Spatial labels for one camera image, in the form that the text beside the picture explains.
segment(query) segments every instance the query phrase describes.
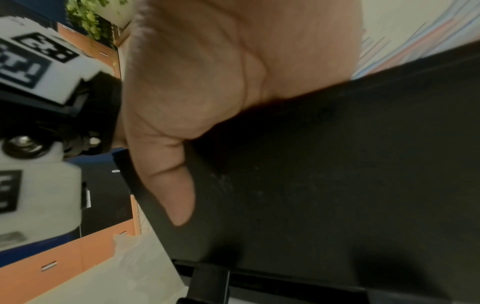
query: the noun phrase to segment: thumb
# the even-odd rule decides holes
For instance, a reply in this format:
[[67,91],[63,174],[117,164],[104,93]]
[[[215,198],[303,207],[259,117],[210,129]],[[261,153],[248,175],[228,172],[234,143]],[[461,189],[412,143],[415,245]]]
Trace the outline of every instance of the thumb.
[[195,188],[184,165],[183,141],[160,134],[127,133],[127,138],[133,165],[145,187],[175,226],[185,224],[194,211]]

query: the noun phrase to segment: drawer handle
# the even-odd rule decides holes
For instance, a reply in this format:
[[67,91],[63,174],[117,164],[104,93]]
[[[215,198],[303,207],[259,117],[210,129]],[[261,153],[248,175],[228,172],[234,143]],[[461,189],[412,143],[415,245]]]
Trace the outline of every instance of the drawer handle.
[[45,265],[41,268],[42,271],[45,271],[45,270],[49,270],[50,268],[54,267],[57,265],[57,261],[53,262],[53,263],[50,263],[48,265]]

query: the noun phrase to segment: hand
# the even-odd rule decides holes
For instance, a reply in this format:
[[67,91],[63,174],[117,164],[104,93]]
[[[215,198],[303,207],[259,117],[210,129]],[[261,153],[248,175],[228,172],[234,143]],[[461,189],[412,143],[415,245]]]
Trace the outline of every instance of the hand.
[[120,128],[173,224],[195,204],[183,141],[253,105],[347,81],[361,17],[360,0],[139,0]]

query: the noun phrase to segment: black plastic surface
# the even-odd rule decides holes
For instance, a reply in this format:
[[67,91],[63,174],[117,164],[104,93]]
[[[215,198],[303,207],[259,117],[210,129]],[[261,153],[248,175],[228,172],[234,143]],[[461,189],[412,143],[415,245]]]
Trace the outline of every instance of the black plastic surface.
[[172,259],[480,301],[480,45],[217,125],[186,146],[173,227],[116,162]]

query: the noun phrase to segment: cabinet drawer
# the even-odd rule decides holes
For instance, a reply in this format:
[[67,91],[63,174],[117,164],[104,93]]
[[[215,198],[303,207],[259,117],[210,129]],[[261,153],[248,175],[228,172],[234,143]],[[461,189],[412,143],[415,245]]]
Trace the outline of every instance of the cabinet drawer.
[[135,235],[135,226],[132,219],[82,237],[79,241],[81,243],[83,269],[88,270],[113,257],[115,253],[114,235],[124,232]]
[[0,268],[1,302],[23,304],[83,271],[80,240]]

